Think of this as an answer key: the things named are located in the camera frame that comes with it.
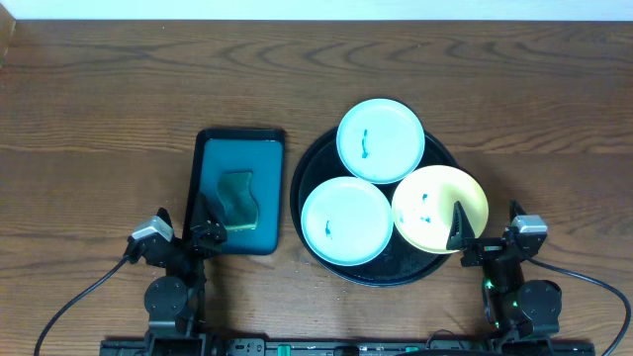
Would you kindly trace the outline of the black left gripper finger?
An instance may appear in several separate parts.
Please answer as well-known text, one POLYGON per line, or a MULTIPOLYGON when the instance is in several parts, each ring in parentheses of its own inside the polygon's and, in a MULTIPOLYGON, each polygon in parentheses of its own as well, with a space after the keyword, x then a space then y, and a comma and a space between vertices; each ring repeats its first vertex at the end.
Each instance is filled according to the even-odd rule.
POLYGON ((213 228, 225 230, 225 225, 222 220, 222 215, 218 211, 217 207, 211 203, 208 198, 205 198, 205 210, 206 210, 206 221, 209 226, 213 228))
POLYGON ((189 229, 191 232, 210 232, 217 227, 217 219, 203 193, 198 193, 192 210, 189 229))

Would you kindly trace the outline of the green yellow sponge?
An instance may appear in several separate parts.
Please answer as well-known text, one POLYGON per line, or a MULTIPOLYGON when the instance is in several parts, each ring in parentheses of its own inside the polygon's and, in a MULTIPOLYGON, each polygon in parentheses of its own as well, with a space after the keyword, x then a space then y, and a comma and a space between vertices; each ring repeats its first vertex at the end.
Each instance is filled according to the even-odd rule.
POLYGON ((227 230, 255 229, 258 225, 259 210, 251 194, 252 178, 249 171, 223 173, 219 178, 217 194, 227 230))

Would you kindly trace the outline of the yellow plate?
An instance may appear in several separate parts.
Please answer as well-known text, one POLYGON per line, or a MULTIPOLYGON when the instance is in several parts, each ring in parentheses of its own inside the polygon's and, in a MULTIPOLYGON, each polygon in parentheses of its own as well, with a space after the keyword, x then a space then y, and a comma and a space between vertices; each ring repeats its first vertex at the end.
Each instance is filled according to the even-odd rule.
POLYGON ((455 203, 462 205, 475 237, 480 237, 488 223, 489 203, 475 178, 451 166, 419 168, 395 190, 391 202, 395 226, 412 246, 429 253, 451 254, 446 244, 455 203))

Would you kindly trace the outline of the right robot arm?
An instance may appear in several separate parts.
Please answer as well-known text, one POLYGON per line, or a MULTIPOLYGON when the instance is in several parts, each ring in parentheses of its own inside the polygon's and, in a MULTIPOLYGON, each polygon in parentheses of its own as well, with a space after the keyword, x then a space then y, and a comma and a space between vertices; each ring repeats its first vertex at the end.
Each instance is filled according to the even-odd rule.
POLYGON ((446 247, 463 252, 461 265, 483 269, 486 318, 508 340, 546 337, 560 331, 562 291, 548 280, 524 279, 521 263, 535 256, 548 235, 538 215, 512 201, 510 225, 500 237, 475 237, 461 203, 453 207, 446 247))

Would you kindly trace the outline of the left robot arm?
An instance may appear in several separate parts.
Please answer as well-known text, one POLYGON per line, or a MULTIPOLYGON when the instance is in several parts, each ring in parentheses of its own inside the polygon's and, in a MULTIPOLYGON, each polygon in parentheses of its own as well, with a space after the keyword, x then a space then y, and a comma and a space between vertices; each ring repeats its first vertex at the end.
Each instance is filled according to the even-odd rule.
POLYGON ((204 322, 204 261, 221 252, 227 232, 202 193, 194 200, 186 238, 174 236, 165 216, 161 210, 152 218, 140 244, 145 262, 165 270, 145 292, 149 332, 159 338, 191 338, 204 322))

